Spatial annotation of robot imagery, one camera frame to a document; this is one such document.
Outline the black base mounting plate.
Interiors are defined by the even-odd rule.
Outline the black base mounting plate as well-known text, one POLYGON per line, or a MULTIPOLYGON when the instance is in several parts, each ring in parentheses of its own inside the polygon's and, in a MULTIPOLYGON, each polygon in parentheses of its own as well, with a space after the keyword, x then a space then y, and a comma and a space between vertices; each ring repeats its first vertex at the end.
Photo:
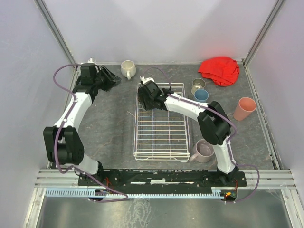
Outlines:
POLYGON ((111 193, 211 193, 212 187, 246 187, 244 172, 212 170, 104 169, 93 176, 111 193))

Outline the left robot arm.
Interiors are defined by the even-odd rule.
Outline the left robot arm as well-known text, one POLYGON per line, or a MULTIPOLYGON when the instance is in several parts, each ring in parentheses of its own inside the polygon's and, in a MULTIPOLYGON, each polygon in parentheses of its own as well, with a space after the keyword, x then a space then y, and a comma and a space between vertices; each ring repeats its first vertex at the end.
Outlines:
POLYGON ((101 162, 86 155, 78 129, 99 90, 110 91, 121 82, 121 78, 106 66, 99 66, 94 62, 83 63, 77 67, 80 69, 80 75, 72 90, 55 83, 71 95, 71 101, 60 119, 43 131, 47 158, 62 174, 74 170, 80 177, 88 176, 102 182, 105 178, 103 166, 101 162))

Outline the red cloth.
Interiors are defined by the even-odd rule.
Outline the red cloth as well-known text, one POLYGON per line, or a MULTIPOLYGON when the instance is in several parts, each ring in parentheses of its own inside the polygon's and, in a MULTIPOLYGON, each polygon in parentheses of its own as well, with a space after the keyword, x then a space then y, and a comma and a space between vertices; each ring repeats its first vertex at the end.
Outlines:
POLYGON ((198 73, 217 86, 228 87, 237 81, 240 68, 237 61, 230 57, 213 57, 201 63, 198 73))

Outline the cream ceramic mug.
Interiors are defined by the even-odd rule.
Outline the cream ceramic mug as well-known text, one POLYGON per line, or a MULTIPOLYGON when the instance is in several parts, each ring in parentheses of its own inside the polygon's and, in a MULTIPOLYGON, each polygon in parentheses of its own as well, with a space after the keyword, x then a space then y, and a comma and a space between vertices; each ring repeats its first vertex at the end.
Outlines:
POLYGON ((131 80, 136 74, 136 66, 133 61, 125 60, 121 63, 121 73, 128 80, 131 80))

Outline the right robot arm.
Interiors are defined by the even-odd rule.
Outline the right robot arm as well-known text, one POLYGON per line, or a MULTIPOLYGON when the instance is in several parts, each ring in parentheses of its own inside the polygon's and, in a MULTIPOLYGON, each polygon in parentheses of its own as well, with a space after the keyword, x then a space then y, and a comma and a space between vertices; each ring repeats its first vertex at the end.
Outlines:
POLYGON ((160 89, 152 78, 141 78, 138 99, 145 110, 176 112, 198 122, 204 140, 212 145, 217 158, 217 172, 223 181, 232 181, 238 167, 231 149, 231 127, 218 102, 200 103, 178 95, 171 87, 160 89))

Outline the lilac ceramic mug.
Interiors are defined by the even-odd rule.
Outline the lilac ceramic mug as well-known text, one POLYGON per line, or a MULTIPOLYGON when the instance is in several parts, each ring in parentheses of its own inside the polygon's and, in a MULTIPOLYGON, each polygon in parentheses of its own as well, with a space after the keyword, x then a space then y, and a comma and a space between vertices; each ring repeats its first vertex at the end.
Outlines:
POLYGON ((190 162, 207 163, 214 155, 213 146, 204 139, 197 141, 192 151, 193 154, 189 158, 190 162))

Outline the pink plastic cup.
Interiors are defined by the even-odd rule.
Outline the pink plastic cup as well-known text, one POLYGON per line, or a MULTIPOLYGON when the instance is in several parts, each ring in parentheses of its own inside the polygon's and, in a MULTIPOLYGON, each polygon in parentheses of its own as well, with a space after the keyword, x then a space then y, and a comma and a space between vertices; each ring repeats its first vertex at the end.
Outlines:
POLYGON ((233 113, 233 117, 237 121, 242 121, 256 110, 255 101, 249 97, 242 97, 233 113))

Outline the blue plastic cup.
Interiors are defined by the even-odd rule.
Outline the blue plastic cup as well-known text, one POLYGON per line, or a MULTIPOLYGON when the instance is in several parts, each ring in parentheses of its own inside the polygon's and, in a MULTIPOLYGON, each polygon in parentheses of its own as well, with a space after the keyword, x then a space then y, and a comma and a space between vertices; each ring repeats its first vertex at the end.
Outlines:
POLYGON ((194 100, 198 102, 206 102, 209 98, 209 93, 205 89, 198 89, 194 92, 194 100))

